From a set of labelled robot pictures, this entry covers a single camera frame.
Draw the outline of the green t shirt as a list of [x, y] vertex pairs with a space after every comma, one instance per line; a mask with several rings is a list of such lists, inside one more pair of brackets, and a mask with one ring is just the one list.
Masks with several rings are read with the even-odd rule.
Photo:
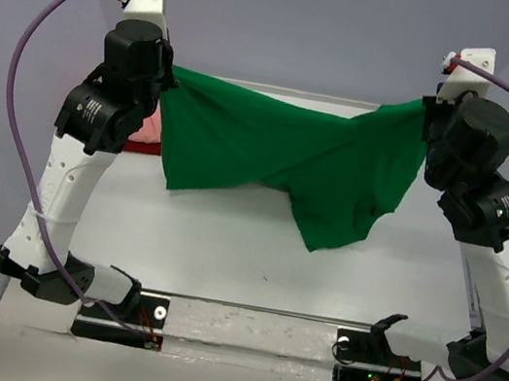
[[309, 250], [366, 239], [397, 210], [424, 162], [414, 100], [342, 118], [177, 67], [160, 95], [170, 191], [262, 184], [288, 195]]

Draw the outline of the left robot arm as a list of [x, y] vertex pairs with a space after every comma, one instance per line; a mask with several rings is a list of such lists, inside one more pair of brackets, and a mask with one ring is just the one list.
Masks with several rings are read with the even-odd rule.
[[98, 181], [153, 115], [160, 92], [176, 85], [172, 57], [154, 23], [126, 19], [107, 33], [103, 62], [73, 87], [57, 115], [37, 196], [0, 244], [0, 274], [41, 300], [69, 305], [85, 298], [115, 319], [133, 315], [141, 283], [116, 266], [79, 260], [70, 244]]

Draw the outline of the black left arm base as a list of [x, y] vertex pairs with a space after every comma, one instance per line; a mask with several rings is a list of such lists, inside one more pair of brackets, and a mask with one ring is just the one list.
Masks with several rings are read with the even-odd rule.
[[158, 352], [170, 303], [169, 296], [143, 292], [138, 306], [121, 318], [125, 327], [112, 320], [100, 305], [82, 305], [70, 331], [77, 337]]

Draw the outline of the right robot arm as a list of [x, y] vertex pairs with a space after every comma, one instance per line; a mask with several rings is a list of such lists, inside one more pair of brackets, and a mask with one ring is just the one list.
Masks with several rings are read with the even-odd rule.
[[435, 329], [408, 316], [377, 322], [366, 353], [437, 364], [457, 381], [509, 381], [509, 113], [473, 91], [424, 97], [424, 180], [458, 242], [471, 330]]

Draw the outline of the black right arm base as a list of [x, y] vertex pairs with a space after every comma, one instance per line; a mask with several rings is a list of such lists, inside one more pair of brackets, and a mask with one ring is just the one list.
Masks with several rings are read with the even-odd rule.
[[331, 346], [333, 381], [423, 381], [420, 362], [391, 353], [368, 331], [337, 330]]

